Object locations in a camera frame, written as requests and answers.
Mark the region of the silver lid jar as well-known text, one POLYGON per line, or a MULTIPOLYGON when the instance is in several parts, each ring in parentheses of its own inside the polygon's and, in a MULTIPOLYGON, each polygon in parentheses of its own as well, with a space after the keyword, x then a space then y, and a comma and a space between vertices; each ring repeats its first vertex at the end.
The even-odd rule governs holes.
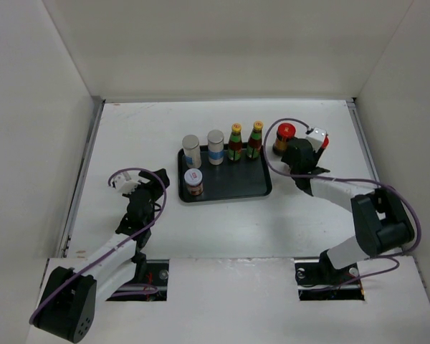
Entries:
POLYGON ((195 135, 186 135, 182 140, 183 153, 189 168, 201 167, 199 139, 195 135))

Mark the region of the red lid jar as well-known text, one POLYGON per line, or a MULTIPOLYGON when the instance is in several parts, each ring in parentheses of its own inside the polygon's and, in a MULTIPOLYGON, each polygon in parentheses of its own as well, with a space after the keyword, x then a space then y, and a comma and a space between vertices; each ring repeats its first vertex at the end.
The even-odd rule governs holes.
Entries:
POLYGON ((287 150, 287 145, 290 140, 295 137, 296 128, 291 123, 281 123, 276 132, 276 139, 272 150, 277 156, 282 156, 287 150))
POLYGON ((329 136, 328 136, 328 135, 326 135, 326 136, 325 136, 325 139, 324 139, 324 141, 323 141, 323 143, 322 143, 321 149, 322 149, 322 150, 325 150, 325 149, 328 147, 328 145, 329 145, 329 136))

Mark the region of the green sauce bottle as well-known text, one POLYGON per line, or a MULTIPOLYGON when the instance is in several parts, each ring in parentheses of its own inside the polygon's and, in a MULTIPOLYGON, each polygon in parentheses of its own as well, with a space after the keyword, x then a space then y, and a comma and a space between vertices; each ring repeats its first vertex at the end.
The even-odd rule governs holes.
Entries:
POLYGON ((246 148, 246 156, 248 159, 256 160, 262 149, 262 130, 263 122, 255 121, 246 148))
POLYGON ((228 142, 228 158, 230 161, 238 161, 242 154, 242 126, 234 123, 231 126, 231 134, 228 142))

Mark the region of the black plastic tray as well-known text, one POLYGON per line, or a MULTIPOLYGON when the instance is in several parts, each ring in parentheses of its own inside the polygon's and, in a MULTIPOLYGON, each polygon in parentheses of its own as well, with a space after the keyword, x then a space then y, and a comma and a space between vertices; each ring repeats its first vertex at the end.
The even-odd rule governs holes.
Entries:
POLYGON ((189 193, 183 175, 188 170, 183 150, 177 155, 178 195, 187 204, 208 201, 224 201, 268 196, 272 192, 272 181, 264 154, 251 160, 246 157, 247 144, 242 144, 242 155, 239 161, 225 158, 223 163, 215 166, 209 163, 208 146, 202 145, 201 167, 203 192, 198 196, 189 193))

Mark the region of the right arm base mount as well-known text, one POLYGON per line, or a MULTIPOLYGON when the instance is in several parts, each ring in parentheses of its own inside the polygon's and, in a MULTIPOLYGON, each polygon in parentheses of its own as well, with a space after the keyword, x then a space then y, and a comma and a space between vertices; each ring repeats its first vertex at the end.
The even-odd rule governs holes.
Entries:
POLYGON ((361 282, 351 282, 358 276, 356 263, 324 274, 317 259, 295 260, 295 279, 300 301, 364 301, 361 282))

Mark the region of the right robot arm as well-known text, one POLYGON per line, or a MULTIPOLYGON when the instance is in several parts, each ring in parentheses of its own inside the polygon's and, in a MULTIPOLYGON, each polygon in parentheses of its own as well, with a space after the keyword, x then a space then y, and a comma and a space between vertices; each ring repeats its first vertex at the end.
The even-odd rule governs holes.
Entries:
POLYGON ((290 167, 299 190, 352 214, 354 236, 319 257, 318 275, 323 282, 332 284, 344 275, 344 268, 412 242, 415 231, 394 190, 382 185, 366 188, 324 176, 328 170, 317 166, 322 153, 323 149, 315 150, 308 139, 293 138, 281 162, 290 167))

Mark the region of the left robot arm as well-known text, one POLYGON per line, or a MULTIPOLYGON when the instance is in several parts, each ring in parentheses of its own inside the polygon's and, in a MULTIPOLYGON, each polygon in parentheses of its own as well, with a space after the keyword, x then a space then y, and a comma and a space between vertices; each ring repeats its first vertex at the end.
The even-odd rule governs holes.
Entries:
POLYGON ((111 297, 126 297, 119 288, 140 285, 146 278, 142 249, 151 228, 162 215, 170 185, 165 169, 137 168, 133 180, 124 168, 107 180, 108 186, 128 199, 125 215, 111 238, 83 262, 57 267, 48 277, 30 325, 71 343, 89 331, 96 307, 111 297))

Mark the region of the blue label jar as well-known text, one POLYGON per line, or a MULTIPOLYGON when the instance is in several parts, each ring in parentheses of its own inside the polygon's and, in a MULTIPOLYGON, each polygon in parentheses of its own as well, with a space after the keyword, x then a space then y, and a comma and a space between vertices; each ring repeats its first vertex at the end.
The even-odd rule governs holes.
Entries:
POLYGON ((224 134, 217 129, 207 135, 209 163, 218 166, 224 160, 224 134))

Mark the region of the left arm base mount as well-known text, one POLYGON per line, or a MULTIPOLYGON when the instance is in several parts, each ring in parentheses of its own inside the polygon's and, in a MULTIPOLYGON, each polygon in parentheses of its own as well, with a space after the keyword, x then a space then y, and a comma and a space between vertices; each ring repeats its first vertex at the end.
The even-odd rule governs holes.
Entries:
POLYGON ((169 260, 148 260, 134 278, 122 285, 111 302, 155 302, 166 301, 169 280, 169 260))

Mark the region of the white lid spice jar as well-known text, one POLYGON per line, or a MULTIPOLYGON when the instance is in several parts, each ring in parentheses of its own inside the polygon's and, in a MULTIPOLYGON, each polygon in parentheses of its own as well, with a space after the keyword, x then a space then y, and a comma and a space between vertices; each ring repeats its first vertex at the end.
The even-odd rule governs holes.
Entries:
POLYGON ((204 191, 203 174, 197 168, 188 169, 183 176, 188 192, 192 196, 199 196, 204 191))

